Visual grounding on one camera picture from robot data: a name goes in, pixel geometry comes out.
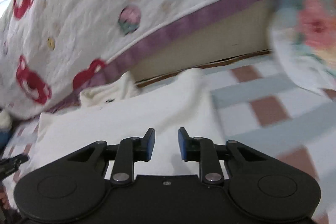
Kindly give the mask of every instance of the white quilt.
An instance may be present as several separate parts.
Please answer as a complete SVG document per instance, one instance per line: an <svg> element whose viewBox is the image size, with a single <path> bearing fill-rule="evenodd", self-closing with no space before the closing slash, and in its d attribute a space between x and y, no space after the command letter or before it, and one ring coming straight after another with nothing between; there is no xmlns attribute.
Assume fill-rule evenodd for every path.
<svg viewBox="0 0 336 224"><path fill-rule="evenodd" d="M29 118L143 37L217 0L13 0L0 19L0 107Z"/></svg>

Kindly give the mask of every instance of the checkered tablecloth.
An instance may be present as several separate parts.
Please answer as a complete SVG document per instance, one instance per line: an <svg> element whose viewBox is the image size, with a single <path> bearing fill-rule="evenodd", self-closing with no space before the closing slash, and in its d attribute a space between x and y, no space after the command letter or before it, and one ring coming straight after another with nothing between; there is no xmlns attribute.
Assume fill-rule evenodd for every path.
<svg viewBox="0 0 336 224"><path fill-rule="evenodd" d="M237 140L316 178L322 200L314 219L336 223L336 92L324 96L303 90L281 72L271 56L203 70L226 138ZM174 77L145 88L149 92ZM4 157L34 156L38 121L22 124ZM24 164L4 181L9 200L18 179L33 169Z"/></svg>

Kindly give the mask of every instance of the pink flower pattern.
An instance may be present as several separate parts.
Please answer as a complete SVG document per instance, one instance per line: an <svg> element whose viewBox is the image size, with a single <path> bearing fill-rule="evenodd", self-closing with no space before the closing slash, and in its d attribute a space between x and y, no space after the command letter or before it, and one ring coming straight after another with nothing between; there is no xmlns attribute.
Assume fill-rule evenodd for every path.
<svg viewBox="0 0 336 224"><path fill-rule="evenodd" d="M119 20L121 22L129 22L130 24L139 24L141 12L138 7L129 5L121 13Z"/></svg>
<svg viewBox="0 0 336 224"><path fill-rule="evenodd" d="M299 32L305 35L305 44L315 49L329 48L335 42L333 19L324 10L320 0L305 0L305 9L298 13Z"/></svg>

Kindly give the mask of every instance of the purple fabric trim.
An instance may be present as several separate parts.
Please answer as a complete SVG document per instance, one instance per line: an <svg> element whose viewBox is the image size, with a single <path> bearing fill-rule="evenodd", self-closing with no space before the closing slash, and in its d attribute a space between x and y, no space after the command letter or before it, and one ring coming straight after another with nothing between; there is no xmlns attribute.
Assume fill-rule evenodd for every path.
<svg viewBox="0 0 336 224"><path fill-rule="evenodd" d="M162 27L123 52L50 111L55 112L66 105L78 102L78 94L83 89L108 84L117 80L141 59L164 48L177 38L189 35L198 29L240 12L257 1L260 0L219 0Z"/></svg>

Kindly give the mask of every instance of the white cloth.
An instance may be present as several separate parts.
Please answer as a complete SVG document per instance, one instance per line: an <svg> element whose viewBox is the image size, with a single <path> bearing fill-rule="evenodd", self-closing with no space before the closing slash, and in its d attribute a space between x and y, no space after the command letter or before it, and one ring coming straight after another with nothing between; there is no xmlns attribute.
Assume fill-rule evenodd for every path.
<svg viewBox="0 0 336 224"><path fill-rule="evenodd" d="M82 107L90 107L106 104L112 100L119 101L131 98L138 94L139 91L135 85L135 81L128 71L112 84L84 89L79 94L79 100Z"/></svg>
<svg viewBox="0 0 336 224"><path fill-rule="evenodd" d="M135 174L198 174L198 163L181 160L178 129L185 127L192 137L225 143L210 93L198 69L181 73L170 85L113 104L58 116L43 113L41 123L45 126L39 133L36 154L29 162L33 169L98 140L118 144L124 138L143 137L152 127L156 131L152 160L135 163Z"/></svg>

